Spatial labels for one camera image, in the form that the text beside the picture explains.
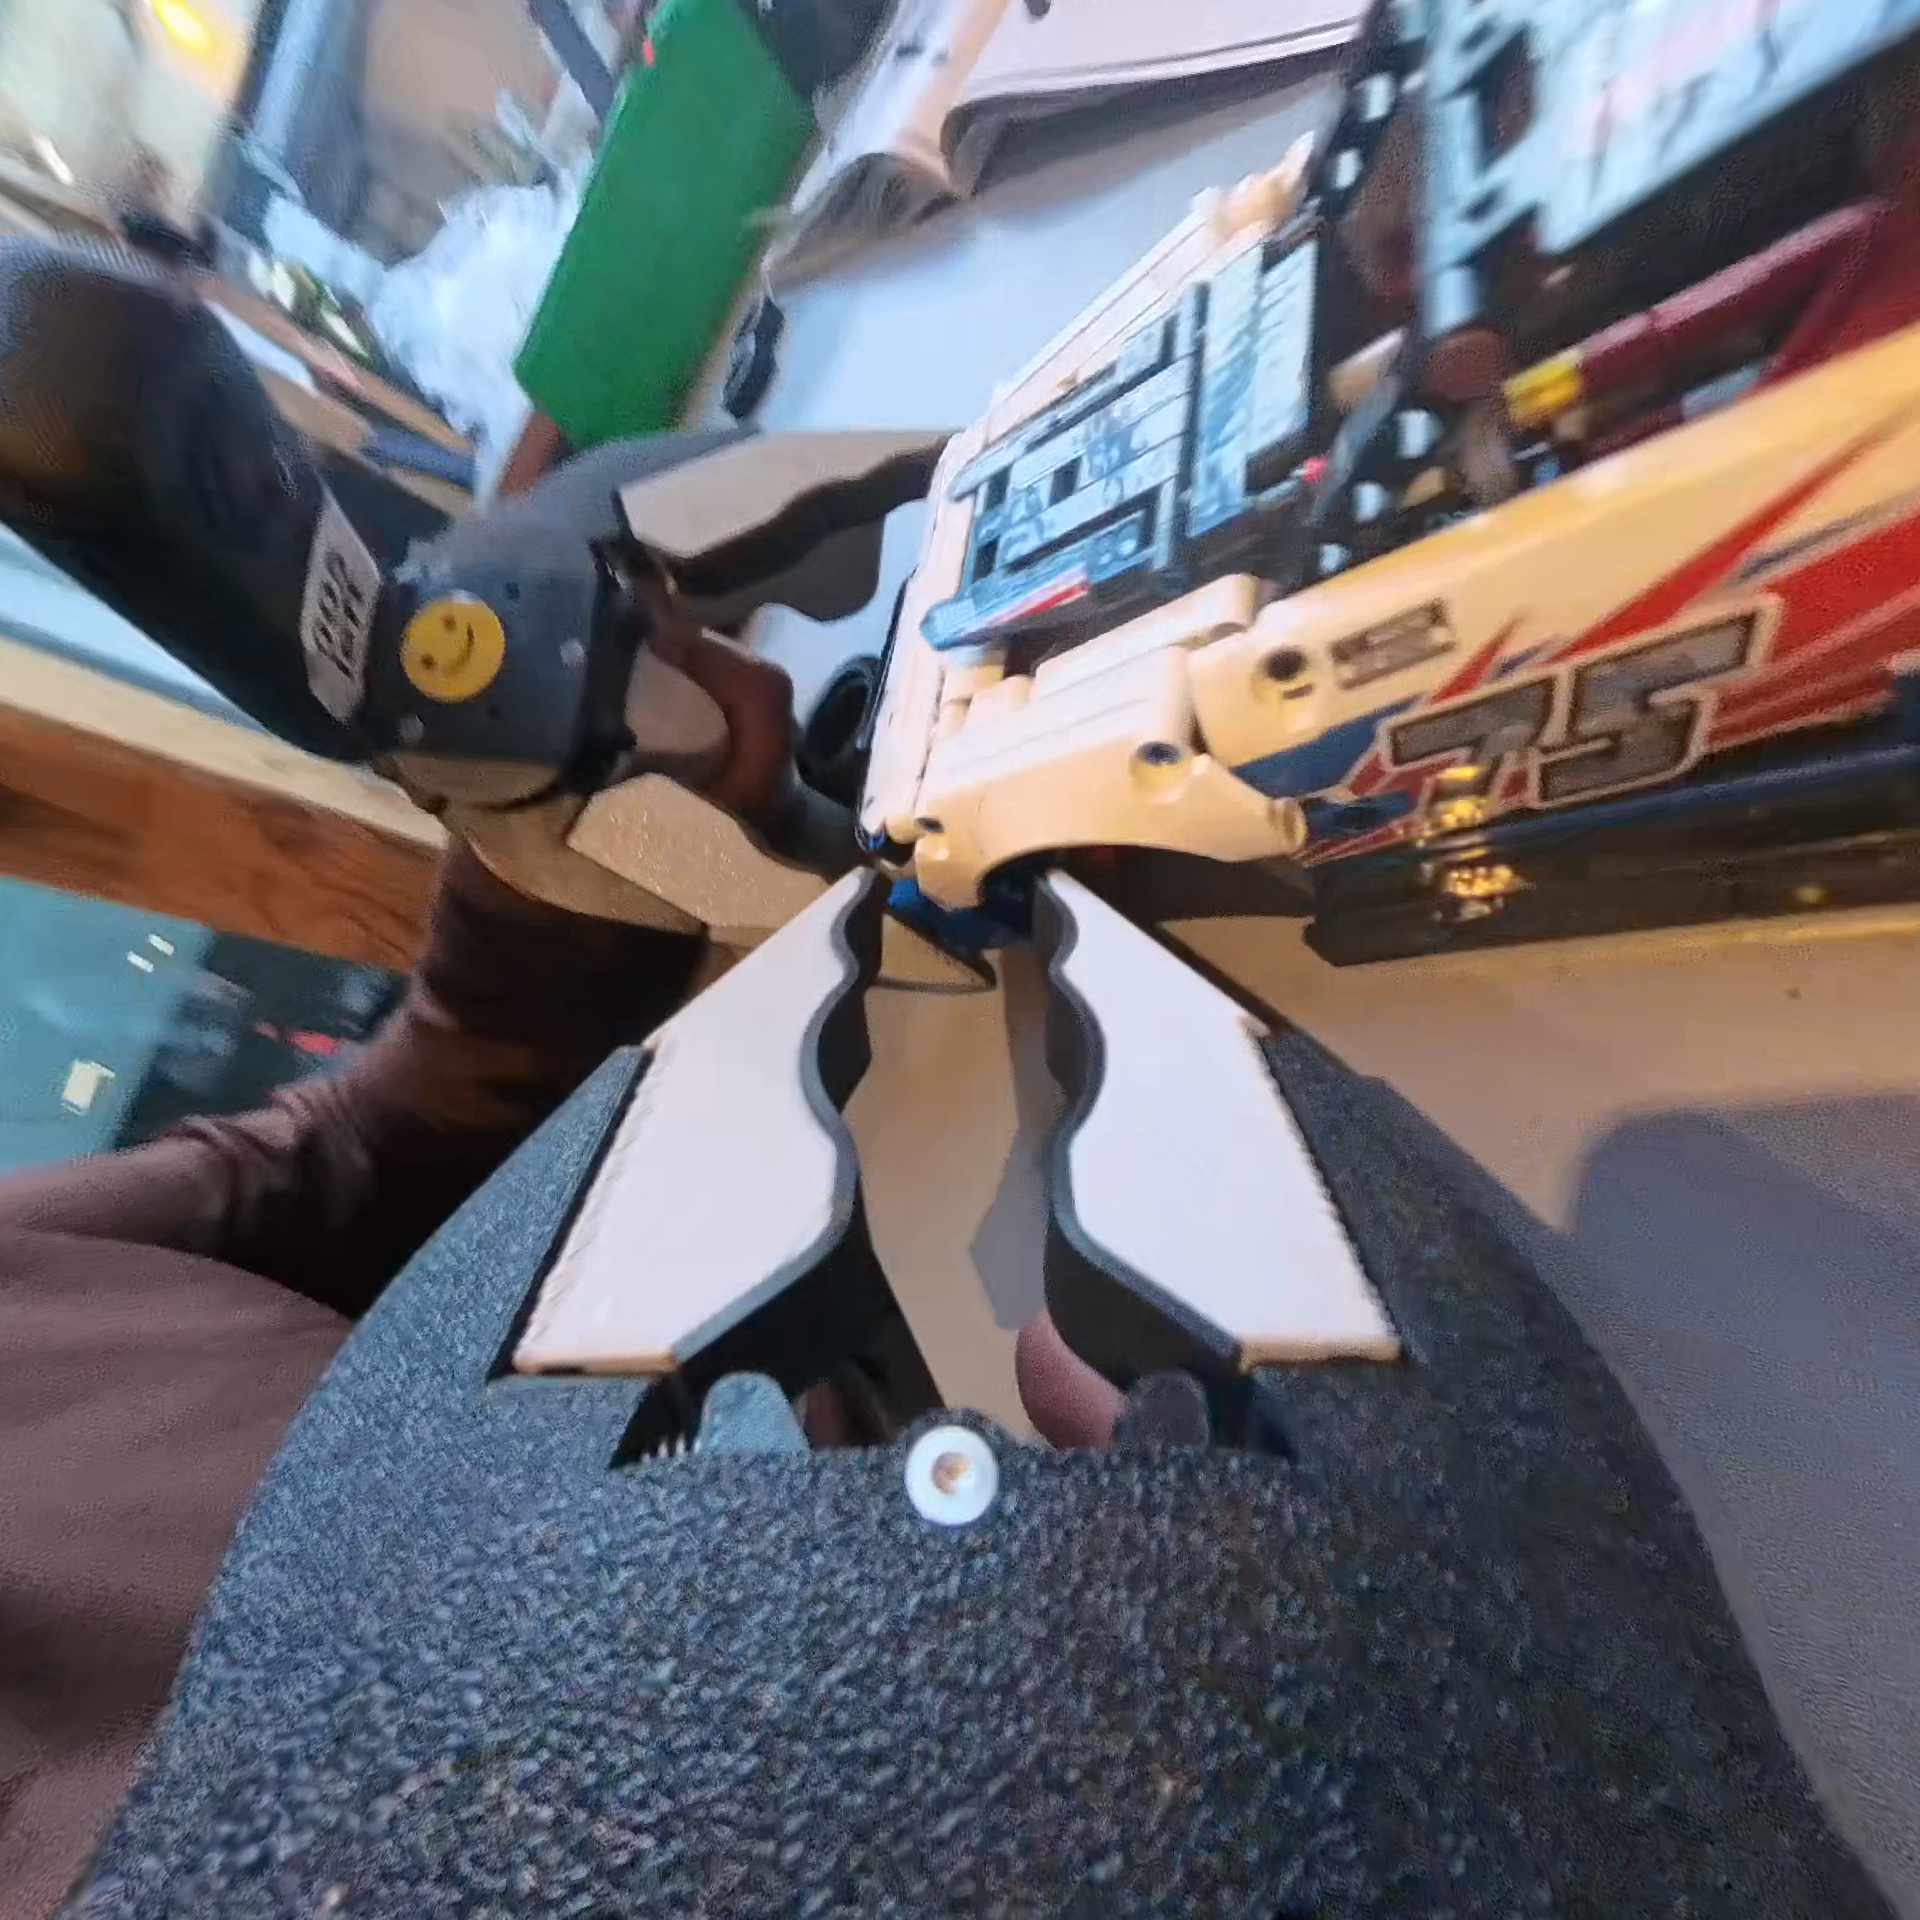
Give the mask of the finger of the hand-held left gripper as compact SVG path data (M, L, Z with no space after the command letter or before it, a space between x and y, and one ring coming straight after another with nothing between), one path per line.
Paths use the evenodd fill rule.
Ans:
M842 620L879 586L884 524L925 500L947 432L729 440L618 491L634 545L713 630L767 607Z
M722 947L767 942L831 885L662 772L593 795L567 829L564 850L701 924Z

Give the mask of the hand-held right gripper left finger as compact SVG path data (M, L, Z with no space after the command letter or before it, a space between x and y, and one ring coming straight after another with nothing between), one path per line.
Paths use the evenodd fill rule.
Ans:
M521 1377L690 1377L850 1237L843 1046L875 964L875 876L834 881L642 1046L542 1269Z

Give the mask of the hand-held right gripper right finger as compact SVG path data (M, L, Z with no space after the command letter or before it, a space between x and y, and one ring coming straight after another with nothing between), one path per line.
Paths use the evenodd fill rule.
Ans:
M1098 1373L1402 1356L1266 1025L1086 884L1035 889L1047 1064L1047 1313Z

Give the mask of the brick-built toy race car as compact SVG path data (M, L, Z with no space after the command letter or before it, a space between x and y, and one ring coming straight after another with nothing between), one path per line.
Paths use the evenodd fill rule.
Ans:
M861 847L1336 964L1915 900L1915 4L1369 4L932 471Z

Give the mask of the person's left forearm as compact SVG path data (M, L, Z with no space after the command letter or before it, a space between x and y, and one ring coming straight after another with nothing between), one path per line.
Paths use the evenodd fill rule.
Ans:
M518 893L463 843L406 992L342 1067L178 1146L182 1246L358 1317L589 1079L681 1009L706 939Z

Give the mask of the person's left hand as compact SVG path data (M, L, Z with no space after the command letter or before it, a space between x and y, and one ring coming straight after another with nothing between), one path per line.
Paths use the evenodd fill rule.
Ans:
M660 584L642 584L637 607L642 639L621 704L630 770L681 780L783 859L846 872L851 814L801 780L783 668L706 630Z

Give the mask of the person's right hand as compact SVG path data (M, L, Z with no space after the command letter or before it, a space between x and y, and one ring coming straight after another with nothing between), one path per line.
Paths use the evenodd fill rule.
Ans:
M1052 1450L1106 1450L1124 1397L1084 1361L1047 1308L1015 1336L1015 1389L1031 1429Z

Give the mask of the black pouch with tag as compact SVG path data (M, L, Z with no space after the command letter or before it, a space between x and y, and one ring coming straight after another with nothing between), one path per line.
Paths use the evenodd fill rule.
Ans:
M733 325L722 374L722 411L733 420L751 420L763 408L783 338L783 307L773 295L759 295Z

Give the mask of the green plastic bin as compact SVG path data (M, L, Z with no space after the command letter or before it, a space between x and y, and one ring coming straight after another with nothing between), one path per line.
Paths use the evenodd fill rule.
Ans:
M516 353L572 449L679 420L811 136L748 4L660 4L646 42Z

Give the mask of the clear plastic sheet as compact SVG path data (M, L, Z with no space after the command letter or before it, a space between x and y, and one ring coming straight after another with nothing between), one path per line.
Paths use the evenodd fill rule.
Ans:
M584 170L454 198L427 241L379 263L303 206L274 198L267 252L308 271L380 359L497 462L530 419L516 355L581 206Z

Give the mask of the open building instruction booklet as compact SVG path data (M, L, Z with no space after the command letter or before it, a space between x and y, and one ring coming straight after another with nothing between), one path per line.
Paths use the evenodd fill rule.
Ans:
M819 144L763 258L797 284L973 199L1049 121L1130 132L1209 83L1337 56L1359 3L901 3L826 94Z

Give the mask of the wooden building post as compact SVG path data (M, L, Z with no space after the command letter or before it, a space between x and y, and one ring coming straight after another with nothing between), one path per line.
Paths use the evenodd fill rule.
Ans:
M445 831L392 784L1 642L1 876L404 972Z

